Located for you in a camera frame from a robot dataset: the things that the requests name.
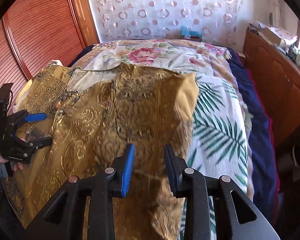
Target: wooden headboard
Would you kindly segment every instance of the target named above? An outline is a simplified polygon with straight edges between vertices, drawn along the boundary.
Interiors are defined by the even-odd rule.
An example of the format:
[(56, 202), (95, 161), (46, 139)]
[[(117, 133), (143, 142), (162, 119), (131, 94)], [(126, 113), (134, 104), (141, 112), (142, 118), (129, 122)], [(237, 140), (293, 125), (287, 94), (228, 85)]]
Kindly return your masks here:
[(266, 113), (273, 121), (278, 154), (300, 143), (300, 69), (250, 30), (243, 52), (245, 67), (251, 70)]

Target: gold brocade fabric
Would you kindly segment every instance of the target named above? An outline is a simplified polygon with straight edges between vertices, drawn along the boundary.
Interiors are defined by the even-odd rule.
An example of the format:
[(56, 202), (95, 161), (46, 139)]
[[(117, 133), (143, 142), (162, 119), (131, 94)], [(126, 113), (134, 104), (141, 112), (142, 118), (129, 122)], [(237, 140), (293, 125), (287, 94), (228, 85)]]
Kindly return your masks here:
[(53, 143), (4, 183), (19, 220), (27, 227), (68, 177), (94, 176), (133, 143), (130, 190), (113, 199), (116, 239), (176, 239), (184, 200), (170, 192), (163, 147), (170, 143), (176, 155), (186, 154), (198, 96), (194, 74), (121, 64), (107, 71), (118, 73), (115, 79), (78, 93), (66, 90), (75, 71), (42, 69), (23, 101), (23, 109), (47, 119), (24, 125), (18, 136), (50, 135)]

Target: curtain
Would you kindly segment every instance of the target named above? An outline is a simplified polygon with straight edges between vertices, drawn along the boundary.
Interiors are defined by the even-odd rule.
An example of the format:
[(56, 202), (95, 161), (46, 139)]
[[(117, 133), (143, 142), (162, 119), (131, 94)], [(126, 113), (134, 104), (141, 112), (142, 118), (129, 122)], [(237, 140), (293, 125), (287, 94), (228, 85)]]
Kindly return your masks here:
[(101, 42), (175, 39), (182, 25), (205, 41), (234, 45), (243, 0), (89, 0)]

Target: wall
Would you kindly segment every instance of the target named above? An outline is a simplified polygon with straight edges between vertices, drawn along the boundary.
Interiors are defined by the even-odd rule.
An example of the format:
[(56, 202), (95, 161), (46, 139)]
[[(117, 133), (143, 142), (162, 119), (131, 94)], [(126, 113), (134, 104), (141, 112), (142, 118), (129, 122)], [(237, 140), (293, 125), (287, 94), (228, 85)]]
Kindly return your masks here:
[[(205, 41), (241, 51), (248, 24), (254, 20), (266, 24), (269, 22), (269, 0), (89, 0), (89, 2), (101, 42), (129, 38), (175, 39), (178, 38), (180, 26), (185, 25), (202, 32)], [(144, 17), (138, 15), (142, 9), (146, 11), (143, 12)]]
[(290, 32), (291, 34), (297, 35), (298, 31), (298, 17), (290, 9), (289, 5), (284, 0), (280, 0), (280, 10), (282, 19), (282, 28)]
[(13, 100), (27, 80), (48, 62), (59, 59), (67, 65), (85, 47), (68, 0), (17, 0), (3, 19), (0, 87), (14, 82)]
[(270, 0), (244, 0), (240, 13), (240, 25), (236, 32), (237, 51), (242, 51), (246, 29), (254, 21), (269, 25)]

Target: navy blue blanket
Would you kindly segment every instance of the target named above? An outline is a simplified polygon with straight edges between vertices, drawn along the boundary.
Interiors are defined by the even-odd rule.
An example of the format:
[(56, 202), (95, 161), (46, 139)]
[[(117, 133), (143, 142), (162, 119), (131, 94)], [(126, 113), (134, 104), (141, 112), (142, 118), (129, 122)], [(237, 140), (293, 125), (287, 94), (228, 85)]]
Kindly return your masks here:
[(271, 223), (274, 219), (279, 179), (276, 171), (274, 149), (271, 143), (271, 120), (265, 114), (258, 99), (249, 71), (242, 65), (238, 54), (229, 49), (232, 58), (228, 60), (232, 74), (237, 79), (239, 92), (247, 104), (252, 118), (249, 145), (252, 150), (252, 183), (255, 190), (253, 203)]

